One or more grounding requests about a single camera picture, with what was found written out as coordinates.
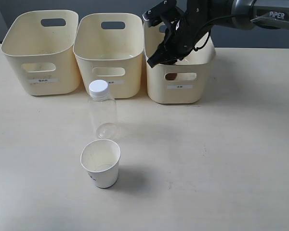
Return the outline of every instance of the table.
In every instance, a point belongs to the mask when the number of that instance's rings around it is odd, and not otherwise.
[[[102,190],[80,165],[84,87],[30,96],[0,53],[0,231],[289,231],[289,50],[217,49],[195,104],[157,104],[143,80],[118,100]]]

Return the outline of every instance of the white paper cup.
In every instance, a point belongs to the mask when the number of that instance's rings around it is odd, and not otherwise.
[[[121,150],[111,140],[96,140],[82,151],[80,162],[94,184],[102,189],[114,185],[118,179]]]

